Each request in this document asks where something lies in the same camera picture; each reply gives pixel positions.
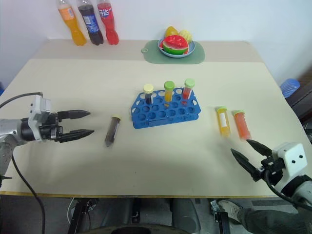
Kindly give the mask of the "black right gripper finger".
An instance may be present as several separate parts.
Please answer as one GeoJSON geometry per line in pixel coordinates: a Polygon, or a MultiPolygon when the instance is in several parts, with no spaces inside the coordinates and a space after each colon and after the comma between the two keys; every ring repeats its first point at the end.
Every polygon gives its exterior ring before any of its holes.
{"type": "Polygon", "coordinates": [[[231,152],[238,164],[243,167],[252,178],[259,178],[259,170],[254,167],[242,153],[233,148],[231,148],[231,152]]]}
{"type": "Polygon", "coordinates": [[[247,139],[247,142],[251,145],[253,149],[255,149],[258,153],[260,153],[262,156],[271,156],[272,150],[268,148],[267,146],[259,143],[258,141],[247,139]]]}

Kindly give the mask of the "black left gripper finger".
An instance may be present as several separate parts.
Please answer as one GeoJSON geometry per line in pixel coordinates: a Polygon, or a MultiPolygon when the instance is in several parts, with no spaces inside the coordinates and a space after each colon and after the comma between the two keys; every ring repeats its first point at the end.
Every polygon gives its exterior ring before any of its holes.
{"type": "Polygon", "coordinates": [[[55,142],[65,143],[65,142],[69,142],[69,141],[78,140],[78,139],[89,136],[93,132],[94,132],[94,130],[87,130],[87,129],[73,130],[73,131],[70,131],[68,133],[60,134],[55,139],[55,142]]]}
{"type": "Polygon", "coordinates": [[[78,119],[90,115],[91,113],[85,110],[68,110],[57,112],[58,119],[78,119]]]}

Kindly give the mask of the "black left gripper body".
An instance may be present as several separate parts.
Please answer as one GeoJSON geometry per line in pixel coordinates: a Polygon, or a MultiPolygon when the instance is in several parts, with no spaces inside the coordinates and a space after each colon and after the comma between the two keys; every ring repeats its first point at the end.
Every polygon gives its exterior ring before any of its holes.
{"type": "Polygon", "coordinates": [[[61,142],[63,127],[60,126],[64,112],[50,113],[47,119],[39,127],[39,132],[43,140],[53,140],[61,142]]]}

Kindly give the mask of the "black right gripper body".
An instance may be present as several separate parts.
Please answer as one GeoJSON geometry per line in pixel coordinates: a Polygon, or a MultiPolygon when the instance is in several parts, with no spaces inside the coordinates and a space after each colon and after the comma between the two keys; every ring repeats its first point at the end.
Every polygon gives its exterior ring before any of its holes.
{"type": "Polygon", "coordinates": [[[279,182],[283,176],[283,169],[286,168],[282,158],[274,159],[272,156],[261,161],[262,166],[255,170],[252,176],[255,182],[259,180],[265,181],[265,172],[269,171],[269,182],[279,182]]]}

